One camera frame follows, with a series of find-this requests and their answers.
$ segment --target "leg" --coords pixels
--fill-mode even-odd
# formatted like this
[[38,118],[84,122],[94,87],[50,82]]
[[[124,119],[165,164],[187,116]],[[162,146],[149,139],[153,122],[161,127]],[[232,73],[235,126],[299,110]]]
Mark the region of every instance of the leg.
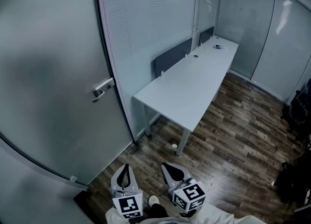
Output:
[[150,136],[151,130],[150,130],[150,124],[149,124],[148,115],[147,115],[148,107],[145,104],[143,104],[143,103],[141,103],[141,106],[142,106],[142,111],[143,111],[143,114],[144,114],[145,132],[146,132],[147,136]]
[[150,206],[148,219],[168,217],[165,208],[160,205],[159,199],[155,195],[150,196],[148,203]]
[[221,87],[221,85],[219,86],[219,88],[218,88],[216,94],[214,95],[214,98],[212,99],[212,102],[214,102],[214,101],[216,100],[216,97],[217,97],[217,94],[218,94],[218,92],[219,92],[220,87]]
[[187,143],[187,140],[188,140],[190,133],[191,133],[191,131],[189,131],[187,129],[184,130],[183,136],[181,137],[181,140],[180,140],[177,152],[176,152],[177,156],[180,156],[180,154],[183,152],[183,149]]

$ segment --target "white desk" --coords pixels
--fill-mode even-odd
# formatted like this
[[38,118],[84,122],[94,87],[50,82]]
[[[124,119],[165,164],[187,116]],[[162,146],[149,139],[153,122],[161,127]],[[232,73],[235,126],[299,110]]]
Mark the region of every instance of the white desk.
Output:
[[[226,50],[213,48],[215,44]],[[238,44],[213,36],[137,93],[134,98],[143,103],[146,134],[150,135],[148,106],[184,128],[176,152],[180,155],[190,133],[216,97],[237,49]]]

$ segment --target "foot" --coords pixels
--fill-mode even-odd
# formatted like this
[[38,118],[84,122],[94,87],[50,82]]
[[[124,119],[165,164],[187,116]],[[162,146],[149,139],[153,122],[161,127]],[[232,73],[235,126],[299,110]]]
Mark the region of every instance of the foot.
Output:
[[149,206],[151,207],[155,203],[160,204],[160,201],[155,195],[152,195],[149,197],[148,203],[149,203]]

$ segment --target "desk leg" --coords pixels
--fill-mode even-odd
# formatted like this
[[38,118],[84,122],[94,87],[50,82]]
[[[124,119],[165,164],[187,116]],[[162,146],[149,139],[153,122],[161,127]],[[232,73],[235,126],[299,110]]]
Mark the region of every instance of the desk leg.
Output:
[[222,85],[220,84],[220,86],[219,86],[219,88],[218,88],[216,94],[214,95],[214,98],[212,99],[212,102],[214,102],[214,101],[216,100],[217,94],[218,94],[219,89],[220,89],[221,86],[222,86]]
[[142,111],[143,111],[143,114],[144,114],[144,121],[145,121],[145,133],[147,136],[150,136],[151,134],[151,130],[150,130],[150,124],[149,124],[149,121],[148,121],[148,115],[147,115],[147,106],[143,103],[141,103],[141,106],[142,106]]
[[180,154],[183,152],[183,149],[187,143],[187,140],[189,138],[190,133],[191,133],[191,131],[189,131],[187,129],[184,130],[183,136],[181,137],[181,140],[180,140],[177,152],[176,152],[177,156],[180,156]]

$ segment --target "door handle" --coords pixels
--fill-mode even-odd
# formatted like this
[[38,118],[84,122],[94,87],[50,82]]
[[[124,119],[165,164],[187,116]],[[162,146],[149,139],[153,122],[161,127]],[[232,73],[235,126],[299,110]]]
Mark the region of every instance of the door handle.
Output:
[[94,100],[92,100],[93,103],[97,102],[100,100],[100,98],[113,86],[115,85],[115,82],[113,78],[109,78],[93,89],[93,94],[96,97]]

